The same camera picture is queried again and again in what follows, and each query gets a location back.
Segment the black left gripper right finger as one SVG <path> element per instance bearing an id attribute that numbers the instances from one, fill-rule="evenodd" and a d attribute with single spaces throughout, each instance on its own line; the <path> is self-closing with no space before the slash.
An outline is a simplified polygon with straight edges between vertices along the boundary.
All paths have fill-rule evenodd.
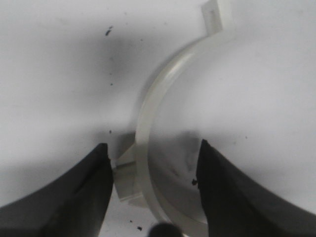
<path id="1" fill-rule="evenodd" d="M 316 216 L 262 187 L 206 140 L 197 185 L 210 237 L 314 237 Z"/>

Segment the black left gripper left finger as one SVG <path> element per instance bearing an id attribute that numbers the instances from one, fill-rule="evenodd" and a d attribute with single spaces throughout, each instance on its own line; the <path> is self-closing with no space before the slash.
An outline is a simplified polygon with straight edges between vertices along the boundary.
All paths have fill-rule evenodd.
<path id="1" fill-rule="evenodd" d="M 113 191 L 108 145 L 65 174 L 0 209 L 2 237 L 97 237 Z"/>

